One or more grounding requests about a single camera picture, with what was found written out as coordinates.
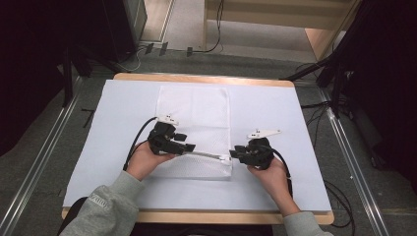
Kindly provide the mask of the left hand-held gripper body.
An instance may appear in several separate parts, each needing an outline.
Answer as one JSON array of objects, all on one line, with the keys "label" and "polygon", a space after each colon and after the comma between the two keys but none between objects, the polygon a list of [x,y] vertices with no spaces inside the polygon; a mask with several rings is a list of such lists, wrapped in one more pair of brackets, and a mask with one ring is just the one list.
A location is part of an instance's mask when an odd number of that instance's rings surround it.
[{"label": "left hand-held gripper body", "polygon": [[148,142],[154,154],[162,152],[182,154],[183,142],[175,141],[174,135],[179,123],[170,115],[158,116],[156,124],[149,133]]}]

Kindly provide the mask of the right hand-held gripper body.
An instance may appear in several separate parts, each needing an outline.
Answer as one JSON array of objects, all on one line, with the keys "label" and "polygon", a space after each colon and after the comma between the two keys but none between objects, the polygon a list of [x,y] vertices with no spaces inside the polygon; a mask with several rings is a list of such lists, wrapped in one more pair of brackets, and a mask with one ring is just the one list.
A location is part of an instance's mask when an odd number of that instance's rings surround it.
[{"label": "right hand-held gripper body", "polygon": [[275,158],[276,150],[270,145],[268,137],[279,134],[279,130],[259,130],[247,136],[248,144],[243,147],[241,162],[258,169],[268,169]]}]

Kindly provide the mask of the white mesh laundry bag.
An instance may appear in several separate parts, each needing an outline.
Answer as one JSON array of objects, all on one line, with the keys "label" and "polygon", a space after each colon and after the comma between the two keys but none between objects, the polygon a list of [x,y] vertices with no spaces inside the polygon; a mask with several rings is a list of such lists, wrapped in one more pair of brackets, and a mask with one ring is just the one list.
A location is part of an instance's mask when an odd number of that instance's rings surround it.
[{"label": "white mesh laundry bag", "polygon": [[195,148],[156,167],[151,176],[193,180],[227,180],[232,175],[229,154],[230,109],[224,88],[163,86],[156,114],[176,122],[176,131]]}]

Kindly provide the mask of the person's right hand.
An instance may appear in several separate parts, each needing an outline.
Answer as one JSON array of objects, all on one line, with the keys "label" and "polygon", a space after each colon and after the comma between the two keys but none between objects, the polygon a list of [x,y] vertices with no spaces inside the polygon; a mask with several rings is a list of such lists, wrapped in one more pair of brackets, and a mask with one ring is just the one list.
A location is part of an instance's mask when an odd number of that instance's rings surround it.
[{"label": "person's right hand", "polygon": [[286,171],[280,160],[275,158],[265,170],[254,166],[248,166],[247,169],[261,181],[265,190],[274,199],[282,199],[290,195]]}]

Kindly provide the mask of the person's left hand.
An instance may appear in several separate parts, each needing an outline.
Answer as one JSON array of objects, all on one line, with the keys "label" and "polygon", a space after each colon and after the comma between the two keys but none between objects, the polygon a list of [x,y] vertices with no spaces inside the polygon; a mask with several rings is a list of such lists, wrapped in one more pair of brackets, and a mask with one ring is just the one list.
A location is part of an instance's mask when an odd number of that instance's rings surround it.
[{"label": "person's left hand", "polygon": [[149,143],[145,142],[137,146],[128,163],[126,172],[139,181],[144,180],[161,163],[175,157],[172,153],[154,154]]}]

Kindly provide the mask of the white table mat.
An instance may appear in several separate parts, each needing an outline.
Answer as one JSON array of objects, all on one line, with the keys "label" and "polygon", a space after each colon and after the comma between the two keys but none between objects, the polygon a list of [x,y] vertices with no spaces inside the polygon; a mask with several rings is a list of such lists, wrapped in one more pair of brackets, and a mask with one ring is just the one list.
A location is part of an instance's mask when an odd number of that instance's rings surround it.
[{"label": "white table mat", "polygon": [[266,210],[275,203],[237,159],[216,160],[250,135],[269,131],[285,159],[293,198],[303,210],[328,211],[320,168],[292,84],[283,87],[110,80],[105,83],[89,135],[64,199],[70,206],[112,183],[133,141],[142,141],[152,117],[170,115],[196,149],[159,165],[144,182],[143,209]]}]

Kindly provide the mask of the wooden table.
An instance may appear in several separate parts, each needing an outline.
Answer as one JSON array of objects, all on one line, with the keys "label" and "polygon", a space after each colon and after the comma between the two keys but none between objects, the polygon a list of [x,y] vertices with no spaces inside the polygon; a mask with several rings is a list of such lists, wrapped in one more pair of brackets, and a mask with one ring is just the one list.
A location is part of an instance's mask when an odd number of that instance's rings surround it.
[{"label": "wooden table", "polygon": [[[297,205],[318,223],[333,223],[323,177],[289,81],[168,74],[123,74],[105,82],[88,139],[67,187],[63,208],[119,175],[132,140],[155,114],[163,86],[226,89],[230,141],[243,145],[259,130],[279,130],[269,141],[286,160]],[[150,177],[138,198],[140,222],[279,224],[282,216],[239,161],[226,181]]]}]

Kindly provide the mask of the person's dark pants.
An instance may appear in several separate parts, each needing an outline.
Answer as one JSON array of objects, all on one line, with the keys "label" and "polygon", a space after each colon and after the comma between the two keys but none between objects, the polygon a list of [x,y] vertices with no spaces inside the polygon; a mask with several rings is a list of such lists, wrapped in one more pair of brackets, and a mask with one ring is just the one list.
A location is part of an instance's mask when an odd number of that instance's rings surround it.
[{"label": "person's dark pants", "polygon": [[96,222],[89,226],[82,219],[82,210],[87,207],[88,198],[78,199],[69,210],[57,236],[273,236],[270,225],[221,225],[221,224],[163,224],[135,223],[123,226],[117,233],[111,223],[115,220],[109,216],[109,222],[99,226]]}]

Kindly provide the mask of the black tripod stand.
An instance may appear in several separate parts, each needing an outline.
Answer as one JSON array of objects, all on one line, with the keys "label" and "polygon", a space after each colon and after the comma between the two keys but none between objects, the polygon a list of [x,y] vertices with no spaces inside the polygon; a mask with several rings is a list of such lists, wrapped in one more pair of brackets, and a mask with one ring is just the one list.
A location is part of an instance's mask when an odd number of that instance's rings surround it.
[{"label": "black tripod stand", "polygon": [[286,79],[317,70],[376,121],[417,113],[417,0],[363,0],[334,51]]}]

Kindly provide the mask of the dark cabinet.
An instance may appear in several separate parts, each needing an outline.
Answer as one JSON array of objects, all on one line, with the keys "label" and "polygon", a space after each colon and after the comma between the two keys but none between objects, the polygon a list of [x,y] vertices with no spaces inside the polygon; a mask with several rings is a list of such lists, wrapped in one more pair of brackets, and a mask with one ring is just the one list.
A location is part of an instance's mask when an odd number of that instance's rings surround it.
[{"label": "dark cabinet", "polygon": [[109,60],[121,62],[137,51],[148,19],[145,0],[100,0],[106,36],[103,51]]}]

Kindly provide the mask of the metal floor rail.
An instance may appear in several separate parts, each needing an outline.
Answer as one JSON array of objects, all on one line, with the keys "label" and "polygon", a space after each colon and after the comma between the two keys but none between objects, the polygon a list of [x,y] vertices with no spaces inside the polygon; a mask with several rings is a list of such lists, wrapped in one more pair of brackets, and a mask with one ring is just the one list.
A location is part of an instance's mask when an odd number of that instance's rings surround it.
[{"label": "metal floor rail", "polygon": [[13,234],[25,207],[30,200],[30,196],[47,165],[50,155],[78,102],[84,80],[84,78],[77,76],[73,81],[72,89],[74,90],[74,96],[65,107],[60,106],[59,114],[56,116],[42,146],[36,153],[36,157],[31,164],[28,173],[25,175],[25,178],[19,185],[18,191],[8,204],[7,211],[0,220],[0,236],[11,236]]},{"label": "metal floor rail", "polygon": [[359,162],[357,161],[356,155],[342,127],[342,124],[331,109],[327,111],[327,114],[349,169],[351,179],[354,182],[355,188],[358,192],[359,198],[362,202],[375,235],[390,236],[387,225],[383,218],[383,214],[374,198],[368,182],[366,181]]}]

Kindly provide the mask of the light wooden furniture frame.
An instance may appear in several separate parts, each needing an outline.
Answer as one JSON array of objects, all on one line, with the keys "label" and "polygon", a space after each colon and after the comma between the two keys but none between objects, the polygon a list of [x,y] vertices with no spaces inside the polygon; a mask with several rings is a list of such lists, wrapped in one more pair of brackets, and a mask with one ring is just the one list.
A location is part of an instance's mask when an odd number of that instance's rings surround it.
[{"label": "light wooden furniture frame", "polygon": [[303,28],[318,60],[354,21],[363,0],[224,0],[227,22]]}]

